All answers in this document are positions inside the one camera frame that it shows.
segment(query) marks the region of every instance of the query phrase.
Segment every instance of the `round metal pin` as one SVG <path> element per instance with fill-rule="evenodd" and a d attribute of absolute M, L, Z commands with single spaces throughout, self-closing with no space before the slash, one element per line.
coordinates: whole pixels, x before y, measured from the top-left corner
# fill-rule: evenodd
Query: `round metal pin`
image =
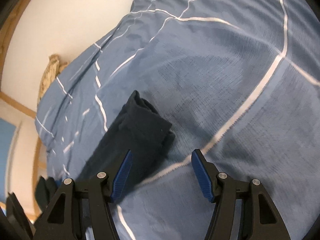
<path fill-rule="evenodd" d="M 105 173 L 105 172 L 99 172 L 99 173 L 97 174 L 97 177 L 98 177 L 99 179 L 103 179 L 105 176 L 106 176 L 106 173 Z"/>
<path fill-rule="evenodd" d="M 69 185 L 72 182 L 72 179 L 67 178 L 63 181 L 64 184 Z"/>
<path fill-rule="evenodd" d="M 228 177 L 228 175 L 225 174 L 224 172 L 220 172 L 220 173 L 218 174 L 218 176 L 219 176 L 219 178 L 221 178 L 221 179 L 226 179 L 226 178 Z"/>
<path fill-rule="evenodd" d="M 254 185 L 260 185 L 260 180 L 258 180 L 258 179 L 253 179 L 252 180 L 252 183 L 254 184 Z"/>

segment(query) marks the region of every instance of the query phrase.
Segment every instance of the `tan crumpled object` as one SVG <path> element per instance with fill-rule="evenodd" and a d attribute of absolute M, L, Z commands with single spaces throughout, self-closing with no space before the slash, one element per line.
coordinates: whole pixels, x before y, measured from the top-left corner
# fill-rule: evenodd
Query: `tan crumpled object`
<path fill-rule="evenodd" d="M 53 54 L 49 57 L 49 64 L 47 65 L 40 82 L 38 103 L 43 97 L 44 93 L 47 91 L 51 83 L 55 80 L 57 75 L 59 75 L 70 62 L 60 63 L 59 55 Z"/>

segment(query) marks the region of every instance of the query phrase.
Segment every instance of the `blue gripper pad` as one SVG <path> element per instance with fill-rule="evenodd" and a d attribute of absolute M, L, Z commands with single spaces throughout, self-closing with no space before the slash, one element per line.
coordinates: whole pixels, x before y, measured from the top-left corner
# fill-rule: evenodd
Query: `blue gripper pad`
<path fill-rule="evenodd" d="M 127 155 L 125 156 L 119 168 L 119 171 L 115 179 L 113 180 L 113 192 L 110 196 L 112 202 L 115 202 L 118 198 L 121 197 L 124 184 L 127 181 L 130 169 L 132 167 L 132 162 L 133 162 L 132 152 L 128 151 Z"/>
<path fill-rule="evenodd" d="M 191 154 L 191 164 L 196 174 L 203 196 L 212 203 L 214 199 L 214 195 L 212 193 L 212 182 L 202 162 L 200 161 L 199 156 L 195 151 L 193 151 Z"/>

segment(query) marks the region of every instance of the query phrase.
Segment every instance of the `bed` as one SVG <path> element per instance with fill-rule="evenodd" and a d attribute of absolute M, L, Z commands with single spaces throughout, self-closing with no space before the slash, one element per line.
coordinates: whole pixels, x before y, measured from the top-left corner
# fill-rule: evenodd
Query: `bed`
<path fill-rule="evenodd" d="M 204 238 L 214 207 L 190 165 L 201 148 L 233 178 L 259 178 L 301 240 L 320 214 L 319 40 L 305 0 L 134 0 L 39 103 L 48 175 L 76 179 L 137 90 L 176 139 L 114 207 L 121 239 Z M 240 203 L 235 214 L 231 239 Z"/>

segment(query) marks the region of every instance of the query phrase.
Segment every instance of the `white wall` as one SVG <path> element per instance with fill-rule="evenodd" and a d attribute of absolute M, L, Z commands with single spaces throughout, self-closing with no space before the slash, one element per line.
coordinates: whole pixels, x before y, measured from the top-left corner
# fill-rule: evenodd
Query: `white wall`
<path fill-rule="evenodd" d="M 133 0 L 31 0 L 11 39 L 1 90 L 36 111 L 48 57 L 72 61 L 112 30 Z"/>
<path fill-rule="evenodd" d="M 34 120 L 2 99 L 0 99 L 0 118 L 16 127 L 20 126 L 13 148 L 7 190 L 16 194 L 25 213 L 34 214 L 32 174 L 38 139 Z"/>

